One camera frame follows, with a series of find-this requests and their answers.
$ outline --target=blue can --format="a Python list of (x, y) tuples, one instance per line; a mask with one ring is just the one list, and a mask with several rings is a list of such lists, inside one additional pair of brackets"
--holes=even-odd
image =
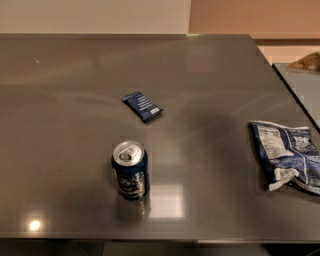
[(126, 199), (142, 199), (149, 191), (148, 154), (135, 141), (119, 144), (112, 155), (119, 193)]

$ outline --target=dark floor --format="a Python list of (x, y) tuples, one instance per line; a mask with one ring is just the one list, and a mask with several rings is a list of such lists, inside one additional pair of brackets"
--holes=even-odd
[(0, 256), (316, 256), (317, 244), (1, 241)]

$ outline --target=can lid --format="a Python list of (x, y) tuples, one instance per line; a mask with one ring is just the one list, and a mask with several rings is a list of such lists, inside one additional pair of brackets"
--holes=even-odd
[(144, 157), (143, 146), (135, 141), (120, 143), (113, 151), (113, 159), (122, 166), (133, 166), (138, 164)]

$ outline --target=blue and white bag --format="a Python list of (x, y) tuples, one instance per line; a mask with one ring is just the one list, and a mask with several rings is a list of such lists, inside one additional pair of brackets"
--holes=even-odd
[(320, 194), (320, 159), (308, 127), (290, 128), (264, 121), (250, 125), (270, 191), (291, 181)]

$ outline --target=white wall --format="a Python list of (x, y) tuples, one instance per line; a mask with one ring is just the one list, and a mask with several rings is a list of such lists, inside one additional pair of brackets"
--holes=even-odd
[(191, 0), (0, 0), (0, 33), (187, 33)]

